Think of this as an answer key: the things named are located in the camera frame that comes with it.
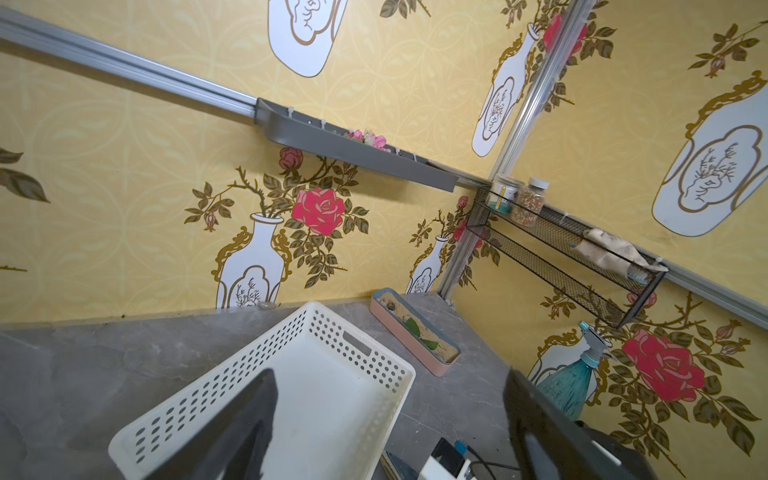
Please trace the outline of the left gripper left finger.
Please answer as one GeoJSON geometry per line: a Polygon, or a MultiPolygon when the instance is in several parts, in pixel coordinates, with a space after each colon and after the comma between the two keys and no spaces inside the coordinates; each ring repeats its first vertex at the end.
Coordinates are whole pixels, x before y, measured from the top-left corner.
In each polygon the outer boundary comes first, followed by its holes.
{"type": "Polygon", "coordinates": [[[273,438],[278,401],[275,373],[266,369],[150,479],[260,479],[273,438]]]}

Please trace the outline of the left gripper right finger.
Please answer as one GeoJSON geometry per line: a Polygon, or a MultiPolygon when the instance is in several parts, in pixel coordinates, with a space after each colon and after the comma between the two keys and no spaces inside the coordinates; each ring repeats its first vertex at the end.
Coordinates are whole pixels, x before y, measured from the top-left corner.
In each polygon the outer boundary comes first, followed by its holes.
{"type": "Polygon", "coordinates": [[[523,479],[634,479],[515,369],[507,375],[503,402],[523,479]]]}

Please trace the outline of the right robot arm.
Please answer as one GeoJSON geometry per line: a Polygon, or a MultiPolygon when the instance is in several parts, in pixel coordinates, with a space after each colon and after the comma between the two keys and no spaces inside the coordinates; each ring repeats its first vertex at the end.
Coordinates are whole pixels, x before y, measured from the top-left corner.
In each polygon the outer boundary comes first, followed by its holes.
{"type": "Polygon", "coordinates": [[[637,451],[627,448],[613,437],[591,428],[578,420],[576,425],[589,436],[592,444],[617,467],[621,467],[634,479],[657,480],[658,477],[648,461],[637,451]]]}

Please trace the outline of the teal spray bottle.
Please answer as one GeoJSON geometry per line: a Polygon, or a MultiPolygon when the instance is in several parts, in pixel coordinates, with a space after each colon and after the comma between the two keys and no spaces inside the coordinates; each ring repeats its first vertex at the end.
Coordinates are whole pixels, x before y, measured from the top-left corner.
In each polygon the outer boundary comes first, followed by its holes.
{"type": "Polygon", "coordinates": [[[578,420],[597,388],[596,371],[609,356],[611,343],[588,323],[581,322],[581,339],[573,346],[548,348],[529,380],[571,420],[578,420]]]}

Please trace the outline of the white plastic basket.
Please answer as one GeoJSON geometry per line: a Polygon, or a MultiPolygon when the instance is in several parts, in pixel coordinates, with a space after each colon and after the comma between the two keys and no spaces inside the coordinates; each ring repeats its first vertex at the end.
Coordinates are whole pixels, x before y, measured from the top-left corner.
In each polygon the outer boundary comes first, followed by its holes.
{"type": "Polygon", "coordinates": [[[318,302],[122,428],[110,458],[125,478],[147,478],[267,370],[278,398],[264,478],[371,478],[415,371],[318,302]]]}

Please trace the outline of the decorated rectangular tray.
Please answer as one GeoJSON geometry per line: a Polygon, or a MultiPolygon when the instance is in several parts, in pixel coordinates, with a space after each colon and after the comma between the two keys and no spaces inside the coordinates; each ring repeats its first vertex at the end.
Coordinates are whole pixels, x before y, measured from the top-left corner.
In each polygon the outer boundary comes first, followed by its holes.
{"type": "Polygon", "coordinates": [[[434,376],[444,376],[460,357],[460,347],[394,290],[376,291],[369,310],[434,376]]]}

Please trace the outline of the beige cloth in basket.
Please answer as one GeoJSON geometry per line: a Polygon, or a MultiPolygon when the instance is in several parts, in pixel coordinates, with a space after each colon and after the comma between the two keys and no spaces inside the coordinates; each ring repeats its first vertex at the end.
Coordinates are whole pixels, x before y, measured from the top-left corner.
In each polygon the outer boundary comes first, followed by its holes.
{"type": "Polygon", "coordinates": [[[649,263],[629,241],[599,228],[585,230],[573,250],[599,268],[642,285],[669,271],[664,265],[649,263]]]}

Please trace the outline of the grain filled jar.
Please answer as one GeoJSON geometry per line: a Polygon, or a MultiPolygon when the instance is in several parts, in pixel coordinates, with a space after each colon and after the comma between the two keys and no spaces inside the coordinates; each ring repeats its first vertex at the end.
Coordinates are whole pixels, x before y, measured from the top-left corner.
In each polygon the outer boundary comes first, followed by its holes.
{"type": "Polygon", "coordinates": [[[512,221],[519,226],[532,226],[538,219],[545,203],[549,183],[536,177],[531,177],[528,184],[519,192],[511,212],[512,221]]]}

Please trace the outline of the white lid jar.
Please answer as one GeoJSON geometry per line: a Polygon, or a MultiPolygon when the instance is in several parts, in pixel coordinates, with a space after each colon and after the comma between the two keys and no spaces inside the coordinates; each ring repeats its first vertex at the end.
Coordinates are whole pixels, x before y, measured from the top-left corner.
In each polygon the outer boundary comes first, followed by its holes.
{"type": "Polygon", "coordinates": [[[497,174],[487,196],[486,205],[502,214],[509,214],[515,198],[524,183],[503,174],[497,174]]]}

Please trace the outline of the pink artificial flower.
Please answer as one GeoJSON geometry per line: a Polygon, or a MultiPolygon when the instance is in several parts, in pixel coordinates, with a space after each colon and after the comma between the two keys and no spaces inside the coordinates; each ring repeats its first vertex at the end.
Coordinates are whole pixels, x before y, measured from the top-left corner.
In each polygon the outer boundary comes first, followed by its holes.
{"type": "Polygon", "coordinates": [[[359,129],[350,129],[345,136],[353,141],[368,145],[378,150],[387,151],[387,139],[383,135],[377,135],[371,130],[361,131],[359,129]]]}

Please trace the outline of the grey wall shelf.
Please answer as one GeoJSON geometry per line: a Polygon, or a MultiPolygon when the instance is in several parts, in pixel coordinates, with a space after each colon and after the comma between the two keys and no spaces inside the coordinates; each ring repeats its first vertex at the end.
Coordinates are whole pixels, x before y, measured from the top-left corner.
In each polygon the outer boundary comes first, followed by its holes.
{"type": "Polygon", "coordinates": [[[454,190],[458,176],[402,151],[381,150],[347,138],[344,129],[274,102],[258,99],[254,123],[264,136],[280,145],[347,162],[447,192],[454,190]]]}

